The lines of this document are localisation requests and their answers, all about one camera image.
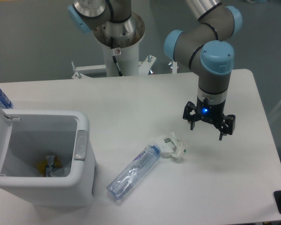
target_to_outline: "gray floor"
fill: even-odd
[[[93,34],[81,34],[71,22],[67,6],[72,1],[0,2],[0,82],[70,79],[72,60],[76,66],[104,63]],[[193,29],[197,25],[195,18],[183,0],[132,2],[134,12],[146,24],[140,60],[152,54],[157,57],[154,71],[169,73],[163,42],[172,30]],[[228,42],[235,48],[235,68],[254,73],[264,109],[269,113],[281,98],[281,2],[222,2],[237,7],[243,14],[243,28]],[[180,67],[179,71],[188,69]],[[271,130],[281,159],[281,117]]]

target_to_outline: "bolt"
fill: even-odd
[[[149,56],[148,56],[148,62],[151,62],[152,59],[153,59],[152,55],[149,55]]]

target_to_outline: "trash in bin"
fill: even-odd
[[[60,161],[56,155],[48,155],[46,159],[37,164],[37,169],[43,177],[51,177],[50,173],[60,168]]]

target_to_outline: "robotic arm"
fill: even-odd
[[[199,76],[197,105],[188,102],[183,119],[191,124],[191,130],[199,120],[213,124],[221,140],[224,135],[232,135],[235,127],[235,115],[223,113],[234,66],[233,47],[224,40],[241,28],[242,16],[234,7],[224,7],[220,0],[185,1],[200,25],[190,32],[172,31],[165,40],[164,52]],[[131,12],[131,0],[74,0],[68,11],[82,32],[94,30],[104,51],[113,53],[105,57],[107,76],[123,75],[121,69],[125,75],[138,74],[138,47],[135,59],[129,49],[142,39],[145,26]]]
[[[213,124],[221,140],[224,135],[232,135],[236,118],[223,113],[234,66],[234,49],[224,40],[241,28],[242,16],[234,7],[224,7],[220,0],[186,3],[200,25],[191,32],[172,31],[164,42],[164,52],[199,76],[197,106],[188,102],[183,119],[191,124],[191,130],[199,120]]]
[[[107,76],[138,75],[138,43],[145,33],[131,0],[74,0],[70,17],[82,33],[93,30],[104,53]]]

